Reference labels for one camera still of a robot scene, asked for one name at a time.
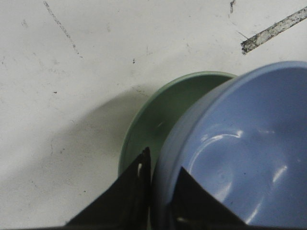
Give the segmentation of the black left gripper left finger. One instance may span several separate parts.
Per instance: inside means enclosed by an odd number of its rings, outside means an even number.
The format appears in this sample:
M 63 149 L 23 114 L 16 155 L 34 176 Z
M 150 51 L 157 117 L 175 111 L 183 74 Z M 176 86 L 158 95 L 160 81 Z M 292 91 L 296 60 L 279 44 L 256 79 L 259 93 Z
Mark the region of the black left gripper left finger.
M 146 147 L 118 179 L 66 226 L 147 226 L 151 156 Z

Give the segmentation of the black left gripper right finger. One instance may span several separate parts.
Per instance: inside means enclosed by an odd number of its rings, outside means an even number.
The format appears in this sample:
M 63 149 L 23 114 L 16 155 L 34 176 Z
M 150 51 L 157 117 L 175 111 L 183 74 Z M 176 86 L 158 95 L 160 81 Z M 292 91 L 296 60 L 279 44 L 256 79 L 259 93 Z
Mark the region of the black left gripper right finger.
M 182 167 L 170 202 L 172 228 L 246 228 L 247 224 L 220 203 Z

